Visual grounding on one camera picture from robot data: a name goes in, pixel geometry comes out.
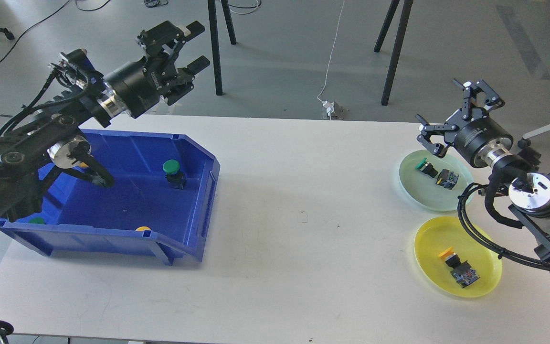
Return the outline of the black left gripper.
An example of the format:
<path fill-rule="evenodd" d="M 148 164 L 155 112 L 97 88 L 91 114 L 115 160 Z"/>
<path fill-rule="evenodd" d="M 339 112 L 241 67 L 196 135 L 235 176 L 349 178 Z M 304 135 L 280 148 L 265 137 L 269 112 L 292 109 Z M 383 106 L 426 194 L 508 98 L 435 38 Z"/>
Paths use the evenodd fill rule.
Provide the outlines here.
<path fill-rule="evenodd" d="M 140 32 L 136 42 L 145 57 L 105 76 L 129 116 L 139 118 L 162 99 L 171 106 L 194 89 L 196 75 L 211 61 L 200 56 L 186 67 L 177 67 L 176 59 L 185 43 L 203 32 L 205 27 L 198 21 L 181 27 L 164 21 Z"/>

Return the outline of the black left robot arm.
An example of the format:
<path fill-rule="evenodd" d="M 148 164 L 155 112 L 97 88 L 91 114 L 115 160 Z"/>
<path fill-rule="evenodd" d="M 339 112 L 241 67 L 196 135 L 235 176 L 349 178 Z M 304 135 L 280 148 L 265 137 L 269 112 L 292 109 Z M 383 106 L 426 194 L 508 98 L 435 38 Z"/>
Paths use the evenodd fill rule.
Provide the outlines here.
<path fill-rule="evenodd" d="M 44 194 L 61 173 L 113 186 L 113 176 L 92 157 L 79 127 L 89 119 L 107 127 L 120 114 L 136 119 L 160 100 L 175 104 L 210 65 L 205 56 L 186 67 L 175 65 L 185 43 L 204 31 L 198 21 L 181 27 L 164 21 L 144 30 L 136 39 L 143 57 L 107 75 L 94 68 L 84 50 L 62 53 L 43 89 L 62 78 L 66 90 L 44 104 L 32 101 L 0 131 L 0 218 L 14 222 L 39 213 Z"/>

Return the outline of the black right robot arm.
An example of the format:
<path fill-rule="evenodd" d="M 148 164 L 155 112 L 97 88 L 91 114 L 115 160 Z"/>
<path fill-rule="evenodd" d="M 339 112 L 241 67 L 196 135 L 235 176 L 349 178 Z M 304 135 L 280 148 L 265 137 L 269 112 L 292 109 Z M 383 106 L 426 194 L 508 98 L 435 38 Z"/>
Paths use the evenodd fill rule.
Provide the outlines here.
<path fill-rule="evenodd" d="M 443 158 L 449 148 L 474 168 L 489 167 L 489 182 L 470 183 L 458 197 L 457 216 L 465 232 L 476 242 L 495 252 L 498 258 L 550 272 L 550 172 L 539 172 L 540 154 L 528 140 L 519 142 L 520 151 L 511 152 L 513 137 L 490 117 L 504 100 L 485 81 L 456 83 L 462 89 L 463 104 L 443 124 L 420 123 L 417 141 L 432 155 Z M 484 196 L 487 213 L 499 224 L 526 228 L 538 241 L 537 258 L 527 257 L 500 246 L 480 234 L 471 223 L 466 202 L 474 192 Z"/>

